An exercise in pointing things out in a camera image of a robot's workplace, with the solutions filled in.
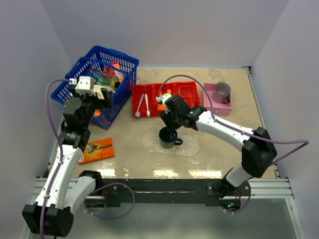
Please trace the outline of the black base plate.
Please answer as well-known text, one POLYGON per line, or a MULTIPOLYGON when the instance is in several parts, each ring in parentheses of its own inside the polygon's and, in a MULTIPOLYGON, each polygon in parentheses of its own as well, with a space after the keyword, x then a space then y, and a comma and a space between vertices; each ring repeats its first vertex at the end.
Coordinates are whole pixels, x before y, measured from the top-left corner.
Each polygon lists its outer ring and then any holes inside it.
POLYGON ((240 191, 241 198, 250 195, 250 185, 245 182, 238 189, 224 193, 216 190, 221 179, 107 179, 103 178, 96 188, 111 184, 97 192, 90 193, 92 198, 106 196, 107 207, 119 207, 123 203, 140 204, 204 204, 218 207, 221 201, 231 202, 240 191))

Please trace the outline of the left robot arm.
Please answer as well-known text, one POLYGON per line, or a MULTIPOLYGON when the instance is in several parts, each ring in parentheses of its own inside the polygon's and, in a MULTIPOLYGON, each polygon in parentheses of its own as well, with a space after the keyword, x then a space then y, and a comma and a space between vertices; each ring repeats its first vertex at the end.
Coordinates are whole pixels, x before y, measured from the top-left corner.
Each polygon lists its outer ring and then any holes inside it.
POLYGON ((56 159, 35 202, 26 204, 22 210, 30 231, 41 237, 68 236, 74 215, 85 198, 103 191, 101 174, 96 171, 85 171, 72 189, 68 186, 76 164, 84 155, 94 112, 113 106, 113 91, 103 86, 84 89, 74 85, 70 90, 73 97, 63 104, 64 120, 56 159))

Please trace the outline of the clear textured acrylic holder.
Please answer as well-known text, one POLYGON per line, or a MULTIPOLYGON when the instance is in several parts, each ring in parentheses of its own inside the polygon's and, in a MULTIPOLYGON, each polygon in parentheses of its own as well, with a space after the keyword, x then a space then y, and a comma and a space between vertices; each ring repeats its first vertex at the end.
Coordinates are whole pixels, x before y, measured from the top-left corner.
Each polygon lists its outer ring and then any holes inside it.
POLYGON ((196 97, 193 85, 179 86, 178 93, 191 108, 194 106, 196 97))

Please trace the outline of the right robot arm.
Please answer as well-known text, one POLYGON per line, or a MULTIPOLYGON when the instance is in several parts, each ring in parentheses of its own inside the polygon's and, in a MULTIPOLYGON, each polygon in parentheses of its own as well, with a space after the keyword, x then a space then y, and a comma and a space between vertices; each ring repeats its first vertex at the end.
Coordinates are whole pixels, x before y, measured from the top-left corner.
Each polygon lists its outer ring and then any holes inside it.
POLYGON ((266 129, 256 130, 236 125, 213 116, 208 109, 196 105, 190 107, 180 95, 164 94, 156 98, 163 105, 160 118, 170 131, 181 126, 211 134, 237 148, 241 163, 231 168, 223 179, 213 186, 220 197, 232 196, 251 178, 260 178, 277 156, 274 144, 266 129))

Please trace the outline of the dark green mug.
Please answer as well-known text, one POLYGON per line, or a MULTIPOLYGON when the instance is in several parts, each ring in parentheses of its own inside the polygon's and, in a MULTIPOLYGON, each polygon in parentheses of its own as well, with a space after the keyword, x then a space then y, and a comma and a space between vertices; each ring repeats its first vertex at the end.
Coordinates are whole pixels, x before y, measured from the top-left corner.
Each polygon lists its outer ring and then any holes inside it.
POLYGON ((170 130, 168 127, 163 127, 159 131, 159 140, 163 148, 172 148, 175 145, 183 144, 183 140, 177 137, 177 131, 170 130))

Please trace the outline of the pink drawer box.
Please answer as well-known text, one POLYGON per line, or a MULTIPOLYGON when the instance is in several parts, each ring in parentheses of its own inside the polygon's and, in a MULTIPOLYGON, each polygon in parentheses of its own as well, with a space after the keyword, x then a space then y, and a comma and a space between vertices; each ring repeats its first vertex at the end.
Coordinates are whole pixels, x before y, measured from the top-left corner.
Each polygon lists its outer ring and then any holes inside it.
POLYGON ((215 88, 215 83, 204 83, 204 89, 208 92, 209 98, 205 92, 202 92, 201 105, 217 116, 228 116, 232 111, 231 95, 229 95, 230 101, 226 104, 217 103, 212 99, 212 94, 215 88))

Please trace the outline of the white toothbrush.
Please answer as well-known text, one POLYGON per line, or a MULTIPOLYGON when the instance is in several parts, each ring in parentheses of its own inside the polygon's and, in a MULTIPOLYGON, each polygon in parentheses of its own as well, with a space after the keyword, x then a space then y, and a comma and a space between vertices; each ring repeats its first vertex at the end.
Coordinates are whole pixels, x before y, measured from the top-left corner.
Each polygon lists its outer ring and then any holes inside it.
POLYGON ((147 94, 145 94, 145 102, 146 102, 146 108, 147 108, 147 117, 149 118, 151 116, 151 113, 149 109, 149 98, 147 94))

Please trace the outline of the orange toothpaste tube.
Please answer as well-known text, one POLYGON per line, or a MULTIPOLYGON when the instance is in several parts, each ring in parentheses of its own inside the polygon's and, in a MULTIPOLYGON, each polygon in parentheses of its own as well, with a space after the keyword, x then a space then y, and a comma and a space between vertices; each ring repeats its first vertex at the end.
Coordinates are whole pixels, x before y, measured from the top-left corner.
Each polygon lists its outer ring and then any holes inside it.
POLYGON ((163 111, 164 110, 163 104, 157 103, 157 110, 158 111, 163 111))

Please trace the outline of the blue plastic basket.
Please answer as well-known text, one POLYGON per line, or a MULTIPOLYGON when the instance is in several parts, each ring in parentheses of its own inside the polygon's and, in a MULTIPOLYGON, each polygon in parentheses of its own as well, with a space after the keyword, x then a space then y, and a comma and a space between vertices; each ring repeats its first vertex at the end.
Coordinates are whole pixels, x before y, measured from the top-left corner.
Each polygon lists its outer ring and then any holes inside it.
POLYGON ((90 76, 96 80, 97 85, 105 85, 114 90, 112 93, 113 107, 104 109, 98 116, 92 118, 92 124, 103 129, 109 129, 123 106, 132 94, 132 86, 137 80, 137 66, 139 60, 123 52, 93 46, 88 53, 79 58, 72 69, 65 75, 66 79, 80 76, 90 76), (117 73, 118 86, 102 73, 106 68, 111 68, 117 73))

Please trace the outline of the orange razor package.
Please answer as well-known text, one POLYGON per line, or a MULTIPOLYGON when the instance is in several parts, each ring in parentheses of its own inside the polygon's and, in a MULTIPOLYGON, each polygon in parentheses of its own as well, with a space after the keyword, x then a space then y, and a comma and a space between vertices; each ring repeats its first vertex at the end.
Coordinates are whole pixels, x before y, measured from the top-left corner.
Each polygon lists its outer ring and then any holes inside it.
POLYGON ((111 138, 89 142, 84 150, 83 156, 79 159, 78 164, 88 164, 115 156, 113 142, 111 138))

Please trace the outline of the red left bin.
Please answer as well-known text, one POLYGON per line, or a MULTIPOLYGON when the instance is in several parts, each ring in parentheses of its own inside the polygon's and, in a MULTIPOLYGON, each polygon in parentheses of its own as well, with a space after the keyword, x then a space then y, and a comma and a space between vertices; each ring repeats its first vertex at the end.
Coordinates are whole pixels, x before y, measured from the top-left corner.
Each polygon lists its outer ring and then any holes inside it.
POLYGON ((154 84, 135 84, 132 87, 133 117, 155 117, 154 84))

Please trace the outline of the clear textured oval tray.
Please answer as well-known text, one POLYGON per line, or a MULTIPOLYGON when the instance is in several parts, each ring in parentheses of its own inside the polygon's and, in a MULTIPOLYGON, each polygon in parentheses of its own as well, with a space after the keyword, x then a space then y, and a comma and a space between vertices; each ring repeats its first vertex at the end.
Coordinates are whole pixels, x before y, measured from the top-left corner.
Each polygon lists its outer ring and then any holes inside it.
POLYGON ((199 151, 199 142, 196 138, 179 134, 178 138, 183 140, 181 145, 174 145, 172 148, 164 148, 160 144, 158 133, 149 132, 143 137, 143 147, 146 151, 159 154, 169 154, 177 156, 194 156, 199 151))

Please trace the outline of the green glass bottle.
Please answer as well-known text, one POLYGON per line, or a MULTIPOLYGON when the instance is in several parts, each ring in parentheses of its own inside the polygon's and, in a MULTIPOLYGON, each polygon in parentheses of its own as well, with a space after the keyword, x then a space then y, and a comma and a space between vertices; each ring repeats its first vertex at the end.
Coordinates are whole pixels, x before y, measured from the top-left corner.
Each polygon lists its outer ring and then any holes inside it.
POLYGON ((120 79, 115 76, 111 79, 111 84, 110 86, 114 89, 114 90, 117 90, 117 88, 120 86, 121 82, 120 82, 120 79))

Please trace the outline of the grey-purple mug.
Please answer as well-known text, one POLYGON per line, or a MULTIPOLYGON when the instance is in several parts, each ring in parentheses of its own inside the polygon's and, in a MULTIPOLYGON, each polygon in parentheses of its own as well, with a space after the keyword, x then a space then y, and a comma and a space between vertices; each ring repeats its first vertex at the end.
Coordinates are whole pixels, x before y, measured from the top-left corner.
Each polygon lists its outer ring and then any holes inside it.
POLYGON ((212 93, 212 99, 221 104, 230 102, 231 87, 225 82, 218 82, 212 93))

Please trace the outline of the red right bin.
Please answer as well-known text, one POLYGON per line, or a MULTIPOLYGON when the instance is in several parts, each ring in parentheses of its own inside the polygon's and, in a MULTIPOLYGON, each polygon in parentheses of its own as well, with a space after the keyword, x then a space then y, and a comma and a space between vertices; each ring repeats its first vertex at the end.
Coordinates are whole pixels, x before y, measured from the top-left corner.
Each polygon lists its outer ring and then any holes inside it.
POLYGON ((179 94, 191 108, 200 105, 200 97, 195 82, 176 82, 175 87, 177 94, 179 94))

